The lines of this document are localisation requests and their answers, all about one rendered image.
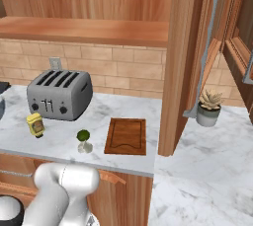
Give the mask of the yellow condiment jar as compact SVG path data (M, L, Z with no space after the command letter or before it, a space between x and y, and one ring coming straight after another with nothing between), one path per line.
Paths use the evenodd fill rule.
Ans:
M27 124L30 129L30 133L36 138L43 136L44 126L42 122L42 116L39 113L33 113L27 116Z

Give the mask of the wooden base cabinet door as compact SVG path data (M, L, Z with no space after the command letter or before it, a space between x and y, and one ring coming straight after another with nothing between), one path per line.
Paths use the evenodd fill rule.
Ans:
M147 226L153 179L111 173L126 183L112 184L100 179L97 190L87 196L90 211L101 226Z

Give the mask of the wooden wall cabinet run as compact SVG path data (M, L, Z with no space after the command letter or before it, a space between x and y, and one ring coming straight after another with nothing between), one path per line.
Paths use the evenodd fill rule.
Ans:
M171 0L2 0L0 38L164 47Z

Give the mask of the grey four-slot toaster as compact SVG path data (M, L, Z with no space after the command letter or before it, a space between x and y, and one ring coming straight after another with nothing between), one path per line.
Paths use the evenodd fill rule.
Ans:
M31 113L43 118L76 120L93 97L90 74L85 71L49 69L27 87Z

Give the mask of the green lime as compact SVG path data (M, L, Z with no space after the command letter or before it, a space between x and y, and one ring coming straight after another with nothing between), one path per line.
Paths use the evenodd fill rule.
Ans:
M79 141L87 141L90 138L90 132L86 129L79 130L77 132L76 138Z

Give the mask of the brown wooden cutting board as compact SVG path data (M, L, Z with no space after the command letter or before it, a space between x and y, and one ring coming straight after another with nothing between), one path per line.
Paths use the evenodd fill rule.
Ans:
M111 118L105 154L146 154L146 120L143 118Z

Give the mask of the succulent in grey pot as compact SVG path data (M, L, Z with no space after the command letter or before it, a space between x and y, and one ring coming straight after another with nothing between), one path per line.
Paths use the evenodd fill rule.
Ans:
M197 123L204 127L214 126L220 110L221 93L217 93L215 89L202 91L197 110Z

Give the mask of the wooden drawer front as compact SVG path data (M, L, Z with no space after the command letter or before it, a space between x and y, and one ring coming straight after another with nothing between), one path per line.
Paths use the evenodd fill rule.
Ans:
M43 163L46 163L46 160L0 153L0 170L34 174L39 165ZM37 192L34 176L22 178L0 175L0 194L10 194L28 205L35 198Z

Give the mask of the black hob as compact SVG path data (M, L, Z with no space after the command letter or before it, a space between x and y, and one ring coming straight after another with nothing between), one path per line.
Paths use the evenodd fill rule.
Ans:
M0 95L11 87L9 82L0 82Z

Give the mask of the tall wooden cabinet body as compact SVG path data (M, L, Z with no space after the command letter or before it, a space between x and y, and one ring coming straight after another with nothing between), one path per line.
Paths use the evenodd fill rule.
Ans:
M158 154L174 153L187 119L192 64L203 0L171 0Z

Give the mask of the grey wall outlet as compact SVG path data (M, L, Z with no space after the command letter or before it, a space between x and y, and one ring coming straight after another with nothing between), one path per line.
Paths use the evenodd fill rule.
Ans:
M51 57L49 59L49 63L50 63L50 68L53 70L61 70L62 69L61 60L59 57Z

